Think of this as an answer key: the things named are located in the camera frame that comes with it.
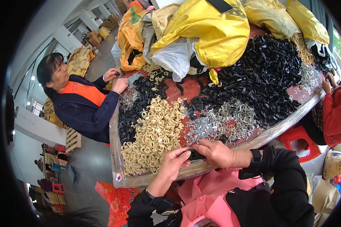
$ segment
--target hand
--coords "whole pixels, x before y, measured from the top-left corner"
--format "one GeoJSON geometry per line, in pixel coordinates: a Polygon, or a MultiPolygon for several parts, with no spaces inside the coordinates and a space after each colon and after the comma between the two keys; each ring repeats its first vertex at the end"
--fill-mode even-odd
{"type": "Polygon", "coordinates": [[[177,179],[178,172],[182,167],[188,167],[191,161],[188,158],[191,148],[179,148],[164,155],[163,163],[158,174],[146,188],[146,191],[154,197],[162,197],[168,191],[172,182],[177,179]]]}
{"type": "Polygon", "coordinates": [[[115,84],[112,86],[112,89],[114,90],[118,90],[121,94],[128,86],[128,80],[127,78],[119,78],[116,80],[115,84]]]}
{"type": "Polygon", "coordinates": [[[207,159],[203,161],[212,166],[229,168],[235,165],[236,156],[234,151],[219,140],[207,141],[201,139],[198,144],[193,146],[193,149],[204,155],[207,159]]]}
{"type": "Polygon", "coordinates": [[[331,84],[330,84],[329,81],[326,80],[325,78],[323,78],[323,80],[322,80],[322,89],[323,89],[326,93],[332,93],[331,84]]]}
{"type": "Polygon", "coordinates": [[[338,87],[336,81],[335,81],[335,78],[333,77],[332,73],[327,73],[326,74],[326,78],[329,77],[330,78],[330,82],[331,82],[331,85],[333,88],[336,88],[338,87]]]}
{"type": "Polygon", "coordinates": [[[115,74],[116,72],[120,73],[118,69],[114,69],[114,68],[107,70],[107,72],[104,74],[104,81],[109,82],[110,80],[117,77],[117,75],[115,74]]]}

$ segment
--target wooden pallet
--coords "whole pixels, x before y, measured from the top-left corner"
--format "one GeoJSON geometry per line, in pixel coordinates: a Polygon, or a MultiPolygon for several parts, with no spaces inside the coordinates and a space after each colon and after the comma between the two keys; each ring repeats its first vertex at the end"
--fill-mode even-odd
{"type": "Polygon", "coordinates": [[[81,134],[72,128],[67,129],[66,136],[66,153],[73,151],[75,148],[81,147],[81,134]]]}

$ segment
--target black jacket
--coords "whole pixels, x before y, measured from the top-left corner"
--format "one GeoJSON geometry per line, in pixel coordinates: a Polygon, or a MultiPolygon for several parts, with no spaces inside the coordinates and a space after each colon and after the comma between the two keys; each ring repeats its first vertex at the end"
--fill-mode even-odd
{"type": "Polygon", "coordinates": [[[56,92],[52,99],[56,115],[65,125],[73,128],[81,135],[99,142],[109,143],[109,121],[120,95],[103,89],[107,83],[104,82],[102,76],[94,82],[78,75],[70,75],[69,80],[94,86],[107,96],[101,106],[98,107],[79,94],[56,92]]]}
{"type": "MultiPolygon", "coordinates": [[[[314,208],[308,203],[307,177],[296,153],[266,147],[260,170],[274,173],[272,193],[267,183],[261,183],[249,191],[230,188],[235,193],[226,195],[226,201],[236,214],[240,226],[313,226],[314,208]]],[[[141,193],[131,203],[127,213],[128,227],[153,226],[150,216],[156,208],[143,201],[141,193]]],[[[179,226],[182,218],[179,213],[181,211],[169,215],[167,220],[156,226],[179,226]]]]}

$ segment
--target pink shirt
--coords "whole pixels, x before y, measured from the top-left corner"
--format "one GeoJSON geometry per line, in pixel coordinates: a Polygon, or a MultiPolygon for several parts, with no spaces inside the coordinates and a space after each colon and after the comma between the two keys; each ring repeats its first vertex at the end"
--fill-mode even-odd
{"type": "Polygon", "coordinates": [[[262,178],[240,180],[240,168],[212,170],[201,176],[186,179],[178,189],[185,203],[181,208],[181,227],[193,227],[205,218],[216,222],[220,227],[240,227],[235,213],[226,201],[226,193],[236,187],[250,190],[263,182],[262,178]]]}

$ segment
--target red stool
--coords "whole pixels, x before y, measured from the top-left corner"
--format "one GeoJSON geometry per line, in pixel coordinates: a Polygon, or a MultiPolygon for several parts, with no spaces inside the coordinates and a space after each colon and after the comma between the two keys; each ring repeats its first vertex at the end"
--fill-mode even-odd
{"type": "Polygon", "coordinates": [[[318,157],[321,154],[320,149],[318,148],[317,144],[314,143],[311,140],[311,138],[309,138],[306,130],[302,126],[286,131],[285,133],[281,134],[278,137],[278,139],[282,141],[282,143],[288,150],[293,150],[291,146],[292,141],[295,141],[297,139],[304,139],[307,141],[308,146],[309,146],[308,147],[309,153],[305,157],[300,157],[299,163],[308,162],[318,157]]]}
{"type": "Polygon", "coordinates": [[[55,212],[61,212],[61,213],[63,213],[63,207],[64,207],[64,205],[60,205],[60,204],[53,204],[54,205],[54,207],[55,207],[55,212]]]}
{"type": "Polygon", "coordinates": [[[62,184],[52,184],[52,187],[53,187],[53,192],[54,193],[61,193],[61,194],[64,194],[64,191],[62,190],[62,184]]]}

